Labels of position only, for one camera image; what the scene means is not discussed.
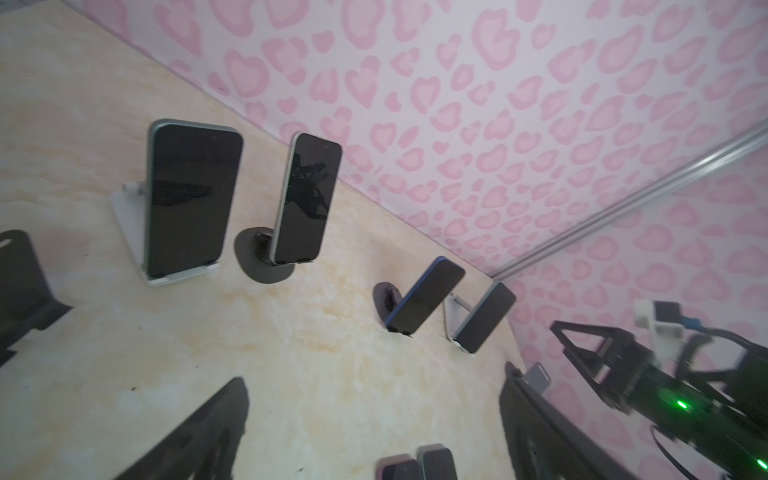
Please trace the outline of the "green-edged smartphone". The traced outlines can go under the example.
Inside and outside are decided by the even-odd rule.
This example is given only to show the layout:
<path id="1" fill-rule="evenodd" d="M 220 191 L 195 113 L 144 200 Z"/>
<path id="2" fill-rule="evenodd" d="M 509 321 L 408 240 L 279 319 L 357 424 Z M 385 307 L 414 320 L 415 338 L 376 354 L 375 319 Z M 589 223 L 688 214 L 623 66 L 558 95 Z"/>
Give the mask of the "green-edged smartphone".
<path id="1" fill-rule="evenodd" d="M 159 119 L 148 129 L 143 269 L 151 279 L 216 263 L 244 147 L 234 128 Z"/>
<path id="2" fill-rule="evenodd" d="M 516 295 L 505 284 L 494 283 L 483 298 L 469 310 L 462 323 L 450 335 L 450 339 L 468 353 L 477 353 L 516 301 Z"/>

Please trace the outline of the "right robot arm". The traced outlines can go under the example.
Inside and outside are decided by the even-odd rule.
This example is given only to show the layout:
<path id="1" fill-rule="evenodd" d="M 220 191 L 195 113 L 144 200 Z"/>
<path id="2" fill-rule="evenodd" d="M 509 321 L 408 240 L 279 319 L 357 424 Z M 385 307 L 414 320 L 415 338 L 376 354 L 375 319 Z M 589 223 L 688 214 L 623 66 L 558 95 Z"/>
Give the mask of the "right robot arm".
<path id="1" fill-rule="evenodd" d="M 652 436 L 692 446 L 732 479 L 767 476 L 767 349 L 722 329 L 693 335 L 669 375 L 632 333 L 605 326 L 555 321 L 550 327 L 598 397 L 652 424 Z M 744 354 L 732 369 L 695 371 L 698 351 L 716 338 Z"/>

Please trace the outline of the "dark round stand back left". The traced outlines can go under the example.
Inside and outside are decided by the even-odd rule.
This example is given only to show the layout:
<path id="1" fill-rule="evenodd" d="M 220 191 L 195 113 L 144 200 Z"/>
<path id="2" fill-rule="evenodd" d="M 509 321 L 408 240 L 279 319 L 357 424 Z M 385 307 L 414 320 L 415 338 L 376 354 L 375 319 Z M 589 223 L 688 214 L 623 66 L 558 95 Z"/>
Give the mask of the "dark round stand back left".
<path id="1" fill-rule="evenodd" d="M 269 259 L 273 230 L 253 227 L 241 231 L 235 238 L 234 251 L 242 271 L 261 284 L 275 284 L 288 279 L 294 264 L 274 264 Z"/>

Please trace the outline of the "white folding phone stand left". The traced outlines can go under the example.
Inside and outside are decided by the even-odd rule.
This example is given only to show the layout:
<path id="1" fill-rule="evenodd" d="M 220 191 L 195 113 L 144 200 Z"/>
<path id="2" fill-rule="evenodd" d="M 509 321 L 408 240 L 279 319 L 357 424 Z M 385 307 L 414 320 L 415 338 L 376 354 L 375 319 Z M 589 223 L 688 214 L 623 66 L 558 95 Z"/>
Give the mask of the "white folding phone stand left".
<path id="1" fill-rule="evenodd" d="M 140 277 L 149 286 L 159 287 L 206 275 L 218 269 L 220 263 L 214 261 L 208 265 L 194 267 L 159 278 L 151 278 L 146 273 L 144 267 L 146 190 L 145 181 L 126 182 L 122 185 L 121 190 L 113 192 L 110 196 L 110 202 L 117 223 L 131 252 L 132 259 L 137 266 Z"/>

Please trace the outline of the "aluminium frame post back right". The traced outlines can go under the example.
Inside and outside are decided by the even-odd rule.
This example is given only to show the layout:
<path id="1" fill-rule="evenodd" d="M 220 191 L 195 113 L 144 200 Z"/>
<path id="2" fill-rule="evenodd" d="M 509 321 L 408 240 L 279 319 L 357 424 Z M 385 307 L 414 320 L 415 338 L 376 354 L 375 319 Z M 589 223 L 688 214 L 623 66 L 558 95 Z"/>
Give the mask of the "aluminium frame post back right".
<path id="1" fill-rule="evenodd" d="M 671 195 L 703 178 L 712 175 L 767 145 L 767 120 L 761 120 L 728 142 L 724 142 L 706 155 L 670 172 L 597 212 L 568 230 L 552 237 L 521 257 L 508 262 L 490 274 L 493 281 L 503 281 L 517 275 L 536 263 L 594 234 L 603 227 L 643 208 L 647 204 Z"/>

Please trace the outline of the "grey-edged smartphone front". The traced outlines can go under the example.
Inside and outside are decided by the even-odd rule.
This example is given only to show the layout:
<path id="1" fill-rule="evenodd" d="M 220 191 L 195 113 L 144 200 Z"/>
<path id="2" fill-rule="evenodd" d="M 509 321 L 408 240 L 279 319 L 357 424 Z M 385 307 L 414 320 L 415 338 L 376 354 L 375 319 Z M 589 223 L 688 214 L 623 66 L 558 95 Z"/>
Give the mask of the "grey-edged smartphone front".
<path id="1" fill-rule="evenodd" d="M 417 461 L 424 480 L 457 480 L 453 454 L 443 444 L 433 444 L 418 450 Z"/>

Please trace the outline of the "white folding phone stand right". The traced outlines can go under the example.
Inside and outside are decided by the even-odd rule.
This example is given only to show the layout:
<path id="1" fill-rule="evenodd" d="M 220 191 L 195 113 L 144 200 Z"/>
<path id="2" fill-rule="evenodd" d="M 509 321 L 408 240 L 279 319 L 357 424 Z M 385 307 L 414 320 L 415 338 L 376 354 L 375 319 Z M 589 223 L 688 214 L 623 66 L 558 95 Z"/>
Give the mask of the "white folding phone stand right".
<path id="1" fill-rule="evenodd" d="M 446 338 L 454 342 L 456 335 L 463 328 L 474 307 L 455 293 L 450 293 L 443 301 L 444 325 Z"/>

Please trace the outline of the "dark round phone stand centre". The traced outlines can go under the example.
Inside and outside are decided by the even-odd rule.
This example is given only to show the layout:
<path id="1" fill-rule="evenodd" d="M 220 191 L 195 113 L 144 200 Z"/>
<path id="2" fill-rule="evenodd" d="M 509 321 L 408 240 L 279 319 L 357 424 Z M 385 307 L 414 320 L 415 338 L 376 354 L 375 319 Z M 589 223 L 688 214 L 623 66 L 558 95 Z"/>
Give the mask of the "dark round phone stand centre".
<path id="1" fill-rule="evenodd" d="M 372 297 L 380 320 L 386 325 L 390 314 L 402 301 L 402 294 L 392 283 L 380 282 L 374 286 Z"/>

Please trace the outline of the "blue-edged smartphone centre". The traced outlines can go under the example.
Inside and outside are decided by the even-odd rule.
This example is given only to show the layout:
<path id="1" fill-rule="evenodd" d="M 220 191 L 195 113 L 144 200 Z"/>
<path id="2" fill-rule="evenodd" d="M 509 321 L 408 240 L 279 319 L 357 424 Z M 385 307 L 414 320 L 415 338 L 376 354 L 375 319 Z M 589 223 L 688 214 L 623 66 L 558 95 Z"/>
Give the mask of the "blue-edged smartphone centre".
<path id="1" fill-rule="evenodd" d="M 402 294 L 402 301 L 387 319 L 386 329 L 413 335 L 464 276 L 463 267 L 446 257 L 437 257 L 411 289 Z"/>

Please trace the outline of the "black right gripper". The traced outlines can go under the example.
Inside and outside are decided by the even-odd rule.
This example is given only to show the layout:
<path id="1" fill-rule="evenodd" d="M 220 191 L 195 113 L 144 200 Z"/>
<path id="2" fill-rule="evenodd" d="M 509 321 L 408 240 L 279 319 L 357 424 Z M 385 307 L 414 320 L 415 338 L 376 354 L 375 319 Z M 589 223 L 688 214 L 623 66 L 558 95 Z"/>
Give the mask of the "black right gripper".
<path id="1" fill-rule="evenodd" d="M 629 397 L 653 363 L 653 352 L 616 328 L 554 321 L 551 332 L 563 354 L 609 407 L 629 414 Z"/>

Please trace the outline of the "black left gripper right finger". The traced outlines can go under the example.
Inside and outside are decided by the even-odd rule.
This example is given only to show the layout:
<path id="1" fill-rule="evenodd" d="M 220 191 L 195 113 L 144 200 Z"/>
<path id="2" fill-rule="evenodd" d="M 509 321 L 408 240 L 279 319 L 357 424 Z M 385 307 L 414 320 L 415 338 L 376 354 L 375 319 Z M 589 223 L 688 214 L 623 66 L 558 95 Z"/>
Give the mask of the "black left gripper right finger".
<path id="1" fill-rule="evenodd" d="M 633 479 L 635 476 L 505 364 L 499 408 L 517 479 Z"/>

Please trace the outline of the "dark round phone stand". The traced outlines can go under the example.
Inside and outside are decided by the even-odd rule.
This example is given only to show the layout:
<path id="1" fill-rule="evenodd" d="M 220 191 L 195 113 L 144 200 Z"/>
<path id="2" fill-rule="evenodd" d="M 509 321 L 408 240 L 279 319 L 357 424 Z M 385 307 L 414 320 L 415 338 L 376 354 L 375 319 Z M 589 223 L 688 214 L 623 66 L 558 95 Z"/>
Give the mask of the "dark round phone stand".
<path id="1" fill-rule="evenodd" d="M 402 294 L 392 283 L 380 282 L 374 286 L 372 297 L 380 320 L 386 325 L 390 314 L 402 301 Z"/>
<path id="2" fill-rule="evenodd" d="M 30 236 L 1 233 L 1 366 L 16 354 L 11 347 L 31 330 L 45 330 L 73 309 L 51 291 Z"/>

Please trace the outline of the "dark round front phone stand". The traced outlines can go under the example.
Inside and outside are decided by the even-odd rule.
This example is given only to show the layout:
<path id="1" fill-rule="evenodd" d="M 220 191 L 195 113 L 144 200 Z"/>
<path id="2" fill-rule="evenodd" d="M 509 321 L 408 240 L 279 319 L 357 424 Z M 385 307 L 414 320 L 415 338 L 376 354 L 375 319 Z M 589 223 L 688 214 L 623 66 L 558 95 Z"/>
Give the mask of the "dark round front phone stand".
<path id="1" fill-rule="evenodd" d="M 1 366 L 16 354 L 11 347 L 31 330 L 45 330 L 73 309 L 51 291 L 30 236 L 1 233 Z"/>

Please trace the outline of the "silver smartphone on round stand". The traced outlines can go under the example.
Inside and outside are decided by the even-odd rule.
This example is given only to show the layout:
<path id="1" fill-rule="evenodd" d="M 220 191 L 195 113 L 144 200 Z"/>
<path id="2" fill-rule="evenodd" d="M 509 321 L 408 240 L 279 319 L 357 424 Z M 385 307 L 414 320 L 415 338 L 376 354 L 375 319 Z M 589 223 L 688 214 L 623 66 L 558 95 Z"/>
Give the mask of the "silver smartphone on round stand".
<path id="1" fill-rule="evenodd" d="M 342 155 L 333 141 L 305 132 L 294 136 L 269 249 L 272 263 L 308 263 L 319 256 Z"/>

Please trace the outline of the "white folding phone stand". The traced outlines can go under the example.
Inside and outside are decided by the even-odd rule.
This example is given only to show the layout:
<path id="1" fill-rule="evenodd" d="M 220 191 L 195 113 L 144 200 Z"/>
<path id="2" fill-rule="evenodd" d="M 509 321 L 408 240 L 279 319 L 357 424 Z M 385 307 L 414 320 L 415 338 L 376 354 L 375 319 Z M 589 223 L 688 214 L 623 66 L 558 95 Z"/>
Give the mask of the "white folding phone stand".
<path id="1" fill-rule="evenodd" d="M 474 307 L 455 293 L 450 293 L 443 301 L 444 325 L 446 338 L 454 342 L 456 335 L 463 328 Z"/>
<path id="2" fill-rule="evenodd" d="M 110 202 L 117 223 L 131 252 L 132 259 L 137 266 L 140 277 L 149 286 L 159 287 L 206 275 L 218 269 L 220 263 L 214 261 L 208 265 L 194 267 L 159 278 L 151 278 L 146 273 L 144 267 L 146 190 L 145 181 L 126 182 L 122 185 L 121 190 L 113 192 L 110 196 Z"/>

